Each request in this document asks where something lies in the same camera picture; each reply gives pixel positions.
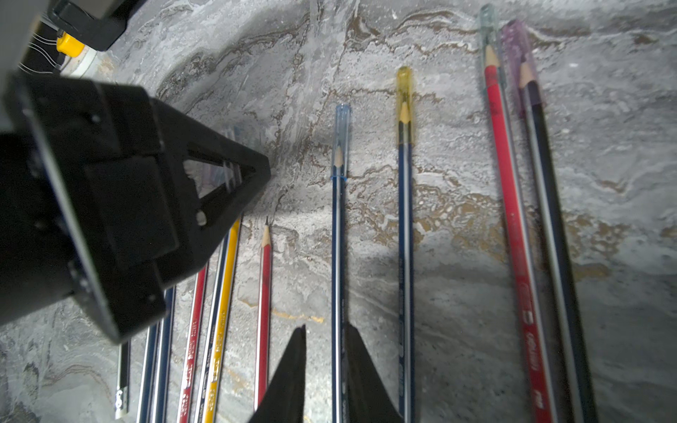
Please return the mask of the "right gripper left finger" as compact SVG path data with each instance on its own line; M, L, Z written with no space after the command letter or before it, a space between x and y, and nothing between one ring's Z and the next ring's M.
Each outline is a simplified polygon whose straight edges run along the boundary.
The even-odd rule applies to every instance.
M256 422L303 422L307 363L306 326L294 329L264 398L251 416Z

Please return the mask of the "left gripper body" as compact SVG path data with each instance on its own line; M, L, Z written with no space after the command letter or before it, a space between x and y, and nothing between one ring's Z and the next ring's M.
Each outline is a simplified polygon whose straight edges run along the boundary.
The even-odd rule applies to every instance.
M179 241L153 99L137 86L10 78L1 137L1 321L74 298L120 343L156 321Z

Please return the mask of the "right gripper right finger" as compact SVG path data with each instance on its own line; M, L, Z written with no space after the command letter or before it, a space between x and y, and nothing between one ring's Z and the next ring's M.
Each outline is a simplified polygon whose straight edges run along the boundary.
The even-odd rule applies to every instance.
M352 324L347 325L347 396L350 422L403 422Z

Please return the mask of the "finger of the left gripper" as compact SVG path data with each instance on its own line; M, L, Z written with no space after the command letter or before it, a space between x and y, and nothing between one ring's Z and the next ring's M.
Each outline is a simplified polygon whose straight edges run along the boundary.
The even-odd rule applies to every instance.
M164 286L172 286L198 272L217 249L238 216L271 179L266 155L221 135L173 109L151 100L156 128L163 147L157 164L178 247L158 258ZM220 186L199 197L189 178L187 161L210 165L234 163L243 181L234 189Z

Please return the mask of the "dark blue pencil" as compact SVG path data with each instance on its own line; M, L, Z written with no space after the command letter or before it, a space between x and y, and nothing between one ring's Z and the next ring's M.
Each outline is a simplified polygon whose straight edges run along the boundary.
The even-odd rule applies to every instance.
M219 315L220 292L222 287L224 264L227 255L228 235L223 239L217 260L216 276L214 278L214 287L212 294L211 311L208 320L208 331L206 334L206 350L203 355L203 366L199 379L199 392L197 393L196 413L193 418L194 423L203 421L204 405L206 403L206 390L208 388L208 378L210 372L210 359L213 350L213 340L216 332L216 325Z

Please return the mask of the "red pencil pink cap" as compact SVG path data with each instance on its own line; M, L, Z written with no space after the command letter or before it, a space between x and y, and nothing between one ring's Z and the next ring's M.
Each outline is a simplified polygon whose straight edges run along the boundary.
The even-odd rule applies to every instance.
M204 307L206 280L208 266L203 267L196 275L193 298L190 310L190 325L187 334L187 345L181 379L181 391L177 412L177 423L187 423L190 419L190 405L193 384L195 379L195 367L197 349L199 349L199 333Z

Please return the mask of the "blue pencil blue cap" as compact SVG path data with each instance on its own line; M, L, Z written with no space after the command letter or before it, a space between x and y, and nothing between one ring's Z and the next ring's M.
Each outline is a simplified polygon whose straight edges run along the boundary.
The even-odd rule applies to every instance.
M344 154L340 146L333 152L333 422L349 422L345 360L345 304L343 276Z

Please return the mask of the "dark grey pencil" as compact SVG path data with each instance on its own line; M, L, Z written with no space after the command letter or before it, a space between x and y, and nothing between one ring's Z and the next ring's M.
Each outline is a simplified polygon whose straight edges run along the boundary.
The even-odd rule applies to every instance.
M123 419L129 412L130 403L130 341L122 343L118 350L115 393L115 419Z

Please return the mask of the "clear blue cap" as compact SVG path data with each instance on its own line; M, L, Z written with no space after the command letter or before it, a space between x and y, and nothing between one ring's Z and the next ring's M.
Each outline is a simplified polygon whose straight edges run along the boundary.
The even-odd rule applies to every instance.
M338 104L335 110L333 163L331 164L332 178L347 179L351 117L351 106L346 103Z

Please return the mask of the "red pencil pair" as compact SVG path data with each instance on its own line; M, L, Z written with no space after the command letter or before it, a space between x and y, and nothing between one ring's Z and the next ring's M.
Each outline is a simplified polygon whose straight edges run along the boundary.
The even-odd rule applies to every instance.
M531 31L519 19L502 21L492 3L479 9L477 25L532 415L538 422L597 422L549 100Z

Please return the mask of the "dark pencil yellow cap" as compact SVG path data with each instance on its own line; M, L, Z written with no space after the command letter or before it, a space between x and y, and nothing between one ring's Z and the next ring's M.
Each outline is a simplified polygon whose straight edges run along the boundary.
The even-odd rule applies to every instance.
M414 421L412 146L398 144L398 219L400 220L400 413Z

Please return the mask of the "clear yellow cap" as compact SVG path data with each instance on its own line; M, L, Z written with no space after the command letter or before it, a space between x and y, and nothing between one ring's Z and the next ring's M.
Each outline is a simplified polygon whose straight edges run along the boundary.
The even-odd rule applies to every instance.
M413 141L413 71L400 67L396 75L398 143L411 145Z

